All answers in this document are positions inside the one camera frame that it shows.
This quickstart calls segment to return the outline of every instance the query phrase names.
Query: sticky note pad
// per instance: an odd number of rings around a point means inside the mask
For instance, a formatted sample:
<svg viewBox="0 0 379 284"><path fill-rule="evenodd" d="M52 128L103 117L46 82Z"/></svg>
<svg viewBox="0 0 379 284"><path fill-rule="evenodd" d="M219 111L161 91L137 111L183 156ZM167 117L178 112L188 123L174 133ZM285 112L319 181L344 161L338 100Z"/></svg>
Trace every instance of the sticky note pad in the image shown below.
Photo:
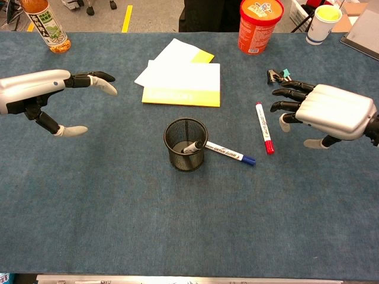
<svg viewBox="0 0 379 284"><path fill-rule="evenodd" d="M220 65L217 63L162 65L154 61L149 64L149 72L156 76L145 86L142 102L220 107Z"/></svg>
<svg viewBox="0 0 379 284"><path fill-rule="evenodd" d="M164 64L170 63L209 63L212 61L214 55L192 46L183 43L177 39L173 39L162 52L154 59L154 62ZM136 84L146 86L150 80L149 67L147 67L138 78L134 81Z"/></svg>

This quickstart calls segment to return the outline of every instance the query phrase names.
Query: silver robotic hand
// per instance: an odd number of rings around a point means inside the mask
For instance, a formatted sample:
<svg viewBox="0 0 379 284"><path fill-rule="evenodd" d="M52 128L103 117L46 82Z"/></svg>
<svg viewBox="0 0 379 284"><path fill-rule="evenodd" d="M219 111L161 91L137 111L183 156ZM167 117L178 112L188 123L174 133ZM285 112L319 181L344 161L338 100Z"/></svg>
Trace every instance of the silver robotic hand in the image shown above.
<svg viewBox="0 0 379 284"><path fill-rule="evenodd" d="M0 79L0 114L25 113L29 120L58 137L73 137L87 132L84 126L65 127L41 111L49 97L65 88L95 86L116 96L117 90L109 84L114 77L104 72L71 75L67 70L48 70Z"/></svg>
<svg viewBox="0 0 379 284"><path fill-rule="evenodd" d="M271 112L291 111L279 118L282 130L290 132L291 123L306 123L327 134L323 139L306 140L306 147L327 149L341 140L356 140L363 135L378 147L379 115L371 98L321 84L288 81L281 85L284 88L272 94L295 101L279 101L271 106Z"/></svg>

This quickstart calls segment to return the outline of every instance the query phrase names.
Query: black pants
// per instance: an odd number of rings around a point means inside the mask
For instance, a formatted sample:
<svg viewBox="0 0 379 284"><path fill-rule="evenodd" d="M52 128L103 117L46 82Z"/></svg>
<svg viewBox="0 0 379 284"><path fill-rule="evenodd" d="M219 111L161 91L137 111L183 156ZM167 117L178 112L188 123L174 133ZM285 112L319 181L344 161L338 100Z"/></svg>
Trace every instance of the black pants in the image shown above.
<svg viewBox="0 0 379 284"><path fill-rule="evenodd" d="M179 32L239 31L241 0L184 0Z"/></svg>

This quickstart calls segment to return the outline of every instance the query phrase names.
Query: table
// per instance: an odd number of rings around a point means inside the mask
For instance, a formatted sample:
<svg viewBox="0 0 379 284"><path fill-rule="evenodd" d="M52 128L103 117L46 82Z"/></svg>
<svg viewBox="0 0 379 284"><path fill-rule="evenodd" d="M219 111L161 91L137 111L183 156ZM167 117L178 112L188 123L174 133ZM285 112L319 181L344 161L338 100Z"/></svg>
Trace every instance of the table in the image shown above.
<svg viewBox="0 0 379 284"><path fill-rule="evenodd" d="M303 146L324 134L286 134L269 108L266 70L327 83L379 102L379 64L331 34L318 47L304 34L274 34L260 56L237 34L69 34L67 54L34 33L0 33L1 77L47 69L102 70L114 98L67 89L44 111L86 125L55 138L23 114L1 119L0 271L152 276L379 280L379 152L369 138L329 150ZM173 39L216 55L221 108L142 104L133 83ZM267 156L255 111L262 101L276 153ZM169 163L166 126L193 117L210 141L256 158L255 167L215 152L183 173Z"/></svg>

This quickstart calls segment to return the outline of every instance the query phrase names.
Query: black mesh pen holder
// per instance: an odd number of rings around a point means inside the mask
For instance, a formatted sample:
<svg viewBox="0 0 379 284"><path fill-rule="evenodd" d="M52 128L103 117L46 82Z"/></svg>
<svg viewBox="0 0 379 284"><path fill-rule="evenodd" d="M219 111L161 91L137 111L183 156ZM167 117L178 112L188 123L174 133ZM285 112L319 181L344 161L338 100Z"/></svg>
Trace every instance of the black mesh pen holder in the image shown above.
<svg viewBox="0 0 379 284"><path fill-rule="evenodd" d="M193 118L180 118L167 126L163 140L168 149L171 164L178 170L190 172L198 169L204 161L204 147L208 141L208 131L204 124ZM183 149L199 141L200 150L182 153Z"/></svg>

